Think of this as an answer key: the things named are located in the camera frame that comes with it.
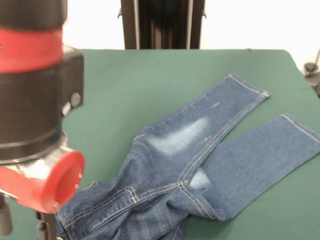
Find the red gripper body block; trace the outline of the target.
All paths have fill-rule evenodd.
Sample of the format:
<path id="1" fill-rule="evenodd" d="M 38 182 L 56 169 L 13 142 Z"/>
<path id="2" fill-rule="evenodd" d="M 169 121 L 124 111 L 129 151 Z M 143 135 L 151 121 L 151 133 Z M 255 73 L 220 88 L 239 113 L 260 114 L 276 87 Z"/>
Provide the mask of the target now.
<path id="1" fill-rule="evenodd" d="M 74 196 L 84 169 L 81 152 L 57 149 L 37 160 L 2 166 L 0 191 L 22 206 L 53 214 Z"/>

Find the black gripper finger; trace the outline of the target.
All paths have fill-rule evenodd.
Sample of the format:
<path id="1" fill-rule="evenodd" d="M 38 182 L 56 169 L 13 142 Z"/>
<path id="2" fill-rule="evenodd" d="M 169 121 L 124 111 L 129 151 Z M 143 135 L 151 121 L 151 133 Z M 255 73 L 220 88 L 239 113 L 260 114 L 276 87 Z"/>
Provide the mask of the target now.
<path id="1" fill-rule="evenodd" d="M 39 220 L 37 225 L 38 240 L 56 240 L 56 217 L 55 214 L 36 212 Z"/>
<path id="2" fill-rule="evenodd" d="M 13 224 L 10 207 L 3 195 L 0 195 L 0 236 L 5 237 L 12 233 Z"/>

